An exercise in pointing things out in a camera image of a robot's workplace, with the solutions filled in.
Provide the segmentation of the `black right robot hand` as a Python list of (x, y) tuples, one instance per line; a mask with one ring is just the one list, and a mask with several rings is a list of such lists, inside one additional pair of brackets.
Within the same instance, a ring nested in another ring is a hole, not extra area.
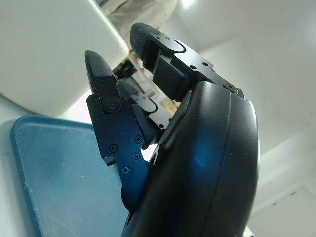
[(129, 211), (124, 237), (240, 237), (259, 175), (253, 104), (179, 40), (135, 23), (130, 44), (154, 84), (179, 102), (169, 115), (84, 54), (86, 102), (101, 158), (116, 165)]

